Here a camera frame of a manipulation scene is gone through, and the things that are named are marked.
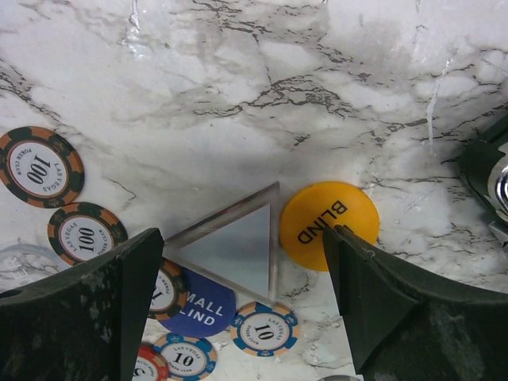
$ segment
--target white marble surface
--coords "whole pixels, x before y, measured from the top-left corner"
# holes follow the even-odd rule
[[[506,112],[506,16],[503,0],[3,0],[0,133],[66,137],[86,167],[78,200],[131,235],[169,236],[274,180],[284,202],[339,179],[379,208],[380,247],[508,292],[454,160]],[[0,241],[49,247],[52,210],[5,187],[0,207]],[[262,360],[224,333],[210,381],[352,374],[329,277],[281,257],[297,347]]]

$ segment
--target las vegas poker chip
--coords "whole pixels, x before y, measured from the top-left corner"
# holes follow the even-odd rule
[[[181,268],[163,258],[148,317],[157,320],[171,318],[182,310],[186,301],[187,289],[183,284]]]
[[[150,344],[141,343],[134,367],[133,381],[166,381],[167,361]]]
[[[85,173],[77,151],[65,139],[29,126],[0,138],[0,179],[32,206],[59,208],[81,192]]]
[[[127,240],[118,218],[102,206],[75,202],[58,209],[48,223],[49,243],[74,265],[104,254]]]
[[[166,359],[171,379],[205,379],[214,371],[217,363],[217,352],[206,339],[168,333],[162,336],[153,348]]]
[[[182,310],[167,320],[164,327],[186,337],[210,337],[227,329],[237,312],[233,290],[182,267],[183,282],[188,289]]]
[[[231,324],[233,343],[249,355],[278,356],[298,340],[298,319],[286,306],[272,309],[258,302],[240,308]]]

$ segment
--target orange poker chip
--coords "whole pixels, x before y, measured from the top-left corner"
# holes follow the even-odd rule
[[[359,188],[338,181],[316,183],[299,191],[284,207],[279,238],[287,254],[303,267],[328,271],[322,235],[326,226],[342,225],[375,243],[379,215]]]
[[[182,269],[163,258],[148,317],[157,320],[172,318],[182,310],[186,302],[187,289],[183,284]]]
[[[71,266],[100,256],[127,238],[117,216],[91,202],[66,205],[48,223],[50,245]]]
[[[77,151],[59,134],[37,126],[0,137],[0,180],[17,198],[39,208],[59,208],[83,189]]]

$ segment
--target yellow big blind button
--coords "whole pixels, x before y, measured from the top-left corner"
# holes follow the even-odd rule
[[[284,207],[280,243],[303,267],[328,271],[323,249],[326,226],[343,225],[371,244],[379,234],[379,215],[371,199],[351,184],[317,183],[299,191]]]

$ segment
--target black object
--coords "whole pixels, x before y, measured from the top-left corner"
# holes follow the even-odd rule
[[[433,274],[340,226],[323,240],[366,381],[508,380],[508,294]]]
[[[508,255],[508,114],[460,155],[462,180],[488,212],[489,228]]]
[[[349,375],[331,375],[329,377],[325,377],[324,379],[320,379],[319,381],[358,381],[358,379]]]
[[[132,381],[163,246],[148,229],[0,294],[0,380]]]

